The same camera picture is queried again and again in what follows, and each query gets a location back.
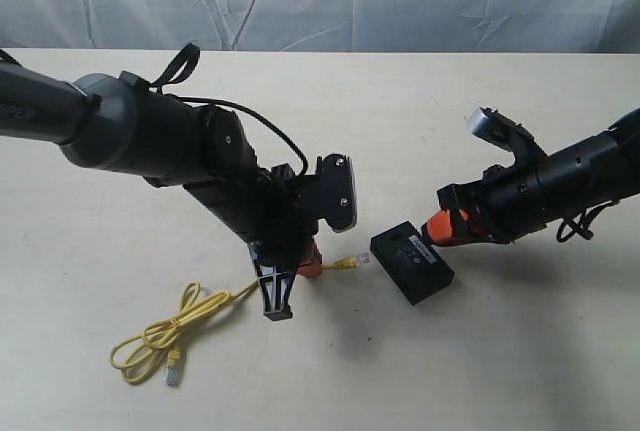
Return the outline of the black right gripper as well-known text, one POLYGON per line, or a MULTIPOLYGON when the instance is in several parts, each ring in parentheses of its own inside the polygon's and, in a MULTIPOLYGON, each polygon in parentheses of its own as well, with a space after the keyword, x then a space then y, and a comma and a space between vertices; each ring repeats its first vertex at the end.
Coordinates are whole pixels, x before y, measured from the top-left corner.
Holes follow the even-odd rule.
POLYGON ((552 163, 545 153, 525 153, 513 165, 493 165, 482 178, 437 192, 440 210, 423 225, 438 247, 509 244, 555 220, 542 177, 552 163))

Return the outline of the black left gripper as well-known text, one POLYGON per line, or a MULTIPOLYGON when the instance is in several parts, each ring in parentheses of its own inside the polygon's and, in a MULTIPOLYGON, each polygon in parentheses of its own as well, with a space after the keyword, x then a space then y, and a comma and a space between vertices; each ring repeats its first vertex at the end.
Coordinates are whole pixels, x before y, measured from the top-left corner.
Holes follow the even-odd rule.
POLYGON ((323 258, 312 240, 318 226, 298 200, 299 183, 291 166, 282 164, 184 187, 247 245, 263 315, 271 321, 293 316, 289 298, 296 274, 314 278, 323 273, 323 258))

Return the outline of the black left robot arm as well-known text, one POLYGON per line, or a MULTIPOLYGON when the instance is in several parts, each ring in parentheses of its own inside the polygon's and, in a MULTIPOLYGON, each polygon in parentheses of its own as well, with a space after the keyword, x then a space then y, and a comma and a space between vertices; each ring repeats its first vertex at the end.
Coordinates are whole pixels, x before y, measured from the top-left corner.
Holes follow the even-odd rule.
POLYGON ((124 71, 69 82, 3 54, 1 132, 53 143, 82 168, 182 187, 248 246, 264 315, 289 319, 291 289, 317 229, 295 196, 301 176, 289 164, 259 164, 242 106, 166 92, 199 57, 187 44, 153 81, 124 71))

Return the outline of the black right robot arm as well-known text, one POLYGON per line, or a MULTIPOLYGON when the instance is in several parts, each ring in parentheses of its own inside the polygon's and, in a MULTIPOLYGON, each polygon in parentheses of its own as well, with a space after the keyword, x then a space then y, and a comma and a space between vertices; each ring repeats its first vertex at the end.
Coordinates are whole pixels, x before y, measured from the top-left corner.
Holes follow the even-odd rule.
POLYGON ((475 137, 512 153, 514 162, 438 190, 440 209, 421 228, 432 245, 509 244, 553 221, 561 223, 557 241, 589 240, 603 210, 639 192, 638 111, 553 154, 496 109, 477 109, 468 125, 475 137))

